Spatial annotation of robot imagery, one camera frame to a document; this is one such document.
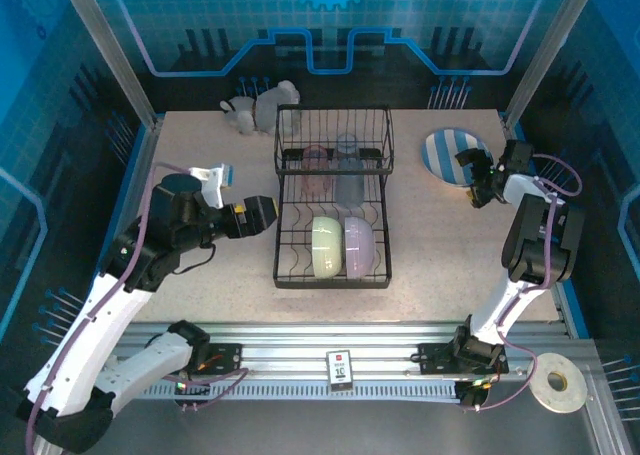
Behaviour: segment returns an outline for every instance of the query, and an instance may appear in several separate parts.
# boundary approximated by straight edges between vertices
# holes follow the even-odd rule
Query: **dish rack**
[[[285,135],[284,121],[295,126]],[[349,133],[357,139],[359,166],[338,168],[336,141]],[[310,146],[322,146],[328,164],[309,169],[303,153]],[[357,108],[281,105],[278,107],[274,149],[275,170],[280,183],[279,214],[273,279],[285,289],[387,288],[391,281],[391,248],[385,187],[393,172],[393,122],[387,106]],[[328,176],[330,187],[321,195],[303,190],[305,177]],[[364,179],[364,203],[347,209],[335,198],[336,177],[357,175]],[[357,280],[347,279],[345,268],[330,279],[317,279],[311,258],[313,217],[327,216],[340,221],[356,216],[373,229],[375,258],[371,272]]]

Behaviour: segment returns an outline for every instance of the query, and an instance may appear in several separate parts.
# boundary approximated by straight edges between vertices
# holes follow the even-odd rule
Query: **purple bowl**
[[[348,279],[359,279],[371,273],[375,258],[373,230],[359,217],[344,219],[345,260]]]

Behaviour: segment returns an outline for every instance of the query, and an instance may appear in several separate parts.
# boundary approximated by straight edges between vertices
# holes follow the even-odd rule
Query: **bowl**
[[[314,217],[311,259],[316,278],[335,277],[342,270],[342,226],[329,217]]]
[[[369,222],[360,217],[346,217],[344,245],[347,278],[353,280],[369,275],[375,258],[375,239]]]

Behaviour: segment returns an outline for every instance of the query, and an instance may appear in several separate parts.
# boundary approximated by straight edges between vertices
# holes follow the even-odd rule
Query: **tape roll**
[[[538,357],[538,369],[529,388],[533,396],[547,410],[572,413],[587,401],[587,383],[582,372],[566,357],[557,353],[543,353]]]

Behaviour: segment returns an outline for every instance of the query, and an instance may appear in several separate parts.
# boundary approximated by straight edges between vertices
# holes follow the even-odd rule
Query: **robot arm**
[[[86,451],[137,393],[172,372],[195,371],[205,361],[209,336],[182,321],[139,354],[116,366],[105,366],[127,325],[164,278],[179,267],[181,254],[198,247],[212,248],[221,237],[257,235],[277,218],[275,203],[268,197],[247,198],[244,207],[222,203],[220,189],[231,183],[230,167],[191,169],[191,173],[195,177],[167,175],[154,187],[144,245],[124,285],[95,316],[88,316],[125,272],[140,219],[113,241],[85,305],[48,362],[22,393],[3,390],[5,401],[12,400],[13,411],[24,420],[44,395],[35,428],[54,445],[76,453]],[[74,338],[81,324],[83,330]],[[63,350],[64,360],[45,386]]]
[[[483,150],[458,154],[461,165],[471,165],[473,207],[481,208],[495,198],[514,205],[517,213],[502,250],[500,282],[487,302],[458,327],[449,344],[419,346],[412,360],[420,363],[421,373],[507,373],[502,337],[533,300],[571,275],[584,212],[528,174],[532,156],[531,145],[515,140],[507,142],[495,167]]]

